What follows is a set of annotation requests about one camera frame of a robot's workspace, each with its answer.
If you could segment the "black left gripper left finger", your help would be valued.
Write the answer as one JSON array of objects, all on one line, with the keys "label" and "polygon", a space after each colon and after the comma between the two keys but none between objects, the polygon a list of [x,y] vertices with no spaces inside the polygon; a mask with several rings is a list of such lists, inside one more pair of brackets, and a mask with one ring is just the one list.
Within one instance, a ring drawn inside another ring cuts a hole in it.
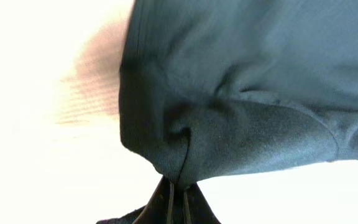
[{"label": "black left gripper left finger", "polygon": [[162,177],[147,205],[121,218],[100,220],[96,224],[169,224],[173,223],[173,184]]}]

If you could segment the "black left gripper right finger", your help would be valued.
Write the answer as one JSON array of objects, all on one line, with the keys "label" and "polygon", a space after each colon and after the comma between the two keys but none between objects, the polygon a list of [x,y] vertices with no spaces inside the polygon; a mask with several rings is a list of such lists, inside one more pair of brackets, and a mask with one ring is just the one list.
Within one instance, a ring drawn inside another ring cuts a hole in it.
[{"label": "black left gripper right finger", "polygon": [[197,184],[183,193],[183,216],[185,224],[221,224]]}]

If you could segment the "black t-shirt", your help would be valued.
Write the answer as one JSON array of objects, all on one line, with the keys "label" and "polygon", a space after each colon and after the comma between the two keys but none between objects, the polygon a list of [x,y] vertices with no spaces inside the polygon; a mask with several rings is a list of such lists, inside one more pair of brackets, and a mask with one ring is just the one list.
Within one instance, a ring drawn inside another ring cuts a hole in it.
[{"label": "black t-shirt", "polygon": [[181,188],[358,161],[358,0],[137,1],[119,114]]}]

